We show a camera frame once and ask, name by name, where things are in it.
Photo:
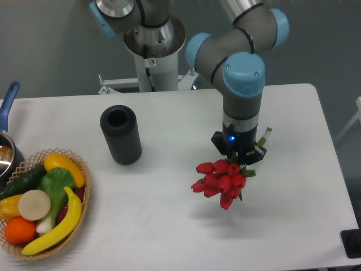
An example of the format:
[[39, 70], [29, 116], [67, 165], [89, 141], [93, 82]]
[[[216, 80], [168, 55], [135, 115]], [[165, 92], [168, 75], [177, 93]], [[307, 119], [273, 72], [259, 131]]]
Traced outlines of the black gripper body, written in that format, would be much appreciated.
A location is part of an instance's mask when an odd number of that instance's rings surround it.
[[211, 141], [228, 160], [239, 165], [252, 165], [261, 161], [267, 150], [256, 143], [257, 126], [246, 132], [237, 132], [233, 124], [223, 124], [222, 131], [216, 131]]

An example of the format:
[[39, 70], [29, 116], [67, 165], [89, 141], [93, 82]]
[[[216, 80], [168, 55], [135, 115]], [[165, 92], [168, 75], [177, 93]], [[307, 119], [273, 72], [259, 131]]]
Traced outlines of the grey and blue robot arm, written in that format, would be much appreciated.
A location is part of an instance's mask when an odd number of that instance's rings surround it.
[[102, 31], [123, 36], [133, 54], [142, 92], [177, 90], [178, 53], [223, 97], [223, 128], [212, 142], [241, 165], [263, 159], [256, 144], [265, 64], [259, 54], [283, 43], [289, 23], [278, 9], [261, 1], [222, 1], [232, 29], [220, 37], [199, 33], [186, 40], [185, 28], [170, 14], [169, 1], [91, 1], [89, 8]]

